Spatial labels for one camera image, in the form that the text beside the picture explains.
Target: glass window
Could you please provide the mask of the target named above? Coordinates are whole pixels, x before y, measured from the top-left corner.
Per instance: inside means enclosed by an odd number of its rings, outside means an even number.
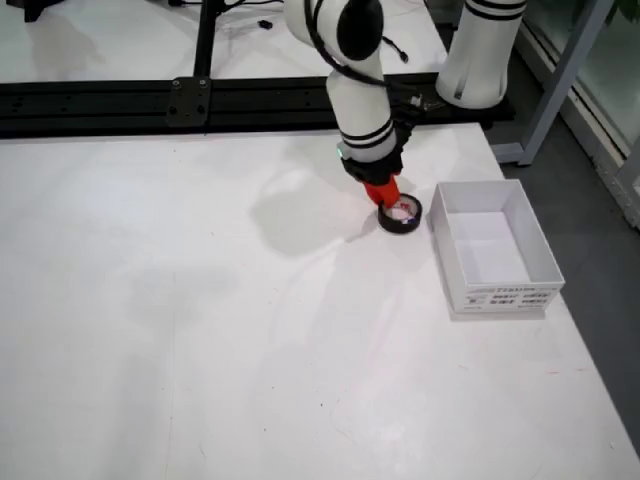
[[[531,0],[527,25],[560,54],[587,0]],[[578,75],[585,102],[614,139],[627,147],[640,136],[640,0],[615,0]]]

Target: table surface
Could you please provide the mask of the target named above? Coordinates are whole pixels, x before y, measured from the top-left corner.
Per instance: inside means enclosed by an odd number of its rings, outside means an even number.
[[[453,315],[428,226],[381,231],[336,141],[0,145],[3,477],[640,477],[562,299]],[[404,161],[427,209],[501,178],[477,125]]]

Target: black cable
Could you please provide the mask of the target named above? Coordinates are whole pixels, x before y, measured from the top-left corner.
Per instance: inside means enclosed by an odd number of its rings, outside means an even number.
[[[396,42],[391,40],[389,37],[385,37],[385,36],[382,37],[382,41],[387,45],[389,45],[391,48],[393,48],[396,52],[398,52],[398,55],[400,56],[400,60],[402,60],[403,63],[409,63],[409,55],[407,55],[407,52],[405,52],[398,45],[396,45]]]
[[[318,0],[316,2],[315,9],[313,13],[311,12],[311,0],[304,0],[304,20],[307,26],[307,30],[309,31],[309,37],[311,38],[311,42],[313,46],[318,51],[322,59],[327,62],[334,70],[338,73],[344,75],[351,80],[355,80],[356,82],[364,83],[365,85],[372,85],[376,87],[385,87],[391,88],[395,90],[405,90],[410,92],[417,92],[418,90],[415,87],[410,87],[408,85],[403,85],[401,83],[396,82],[388,82],[386,80],[379,80],[370,75],[366,75],[362,72],[359,72],[349,66],[342,65],[338,63],[338,61],[331,56],[331,54],[327,51],[324,46],[324,41],[320,34],[318,33],[318,15],[320,13],[320,8],[324,0]]]

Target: tape roll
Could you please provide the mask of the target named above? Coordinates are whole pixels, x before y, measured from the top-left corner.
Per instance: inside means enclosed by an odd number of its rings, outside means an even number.
[[[384,204],[378,206],[378,223],[387,232],[405,235],[413,232],[422,220],[422,204],[420,201],[407,195],[400,194],[400,199],[391,207]]]

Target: black stripe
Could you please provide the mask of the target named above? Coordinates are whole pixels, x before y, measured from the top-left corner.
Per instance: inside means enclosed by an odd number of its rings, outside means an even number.
[[[520,18],[524,12],[514,13],[512,15],[494,15],[492,13],[481,12],[480,10],[476,10],[469,3],[464,4],[464,7],[469,10],[476,17],[484,18],[485,20],[494,20],[496,22],[508,22],[509,20],[515,20],[516,18]]]
[[[394,129],[392,128],[387,133],[385,133],[383,136],[381,136],[377,140],[374,140],[371,143],[351,143],[349,140],[347,140],[344,137],[342,137],[342,140],[344,141],[344,143],[346,145],[348,145],[351,148],[355,148],[355,149],[373,148],[373,147],[377,147],[382,142],[384,142],[386,139],[388,139],[393,132],[394,132]]]
[[[359,140],[369,140],[370,138],[374,138],[380,135],[387,128],[389,128],[389,125],[391,125],[391,117],[389,117],[389,120],[387,120],[383,126],[381,126],[373,133],[367,133],[366,135],[349,135],[348,133],[340,131],[340,135],[342,135],[342,138],[344,138],[345,140],[354,140],[356,142]]]
[[[493,8],[495,10],[517,10],[519,8],[524,7],[527,4],[527,0],[524,0],[524,2],[520,2],[520,3],[510,3],[510,4],[493,3],[488,0],[473,0],[473,3],[477,3],[481,7]]]

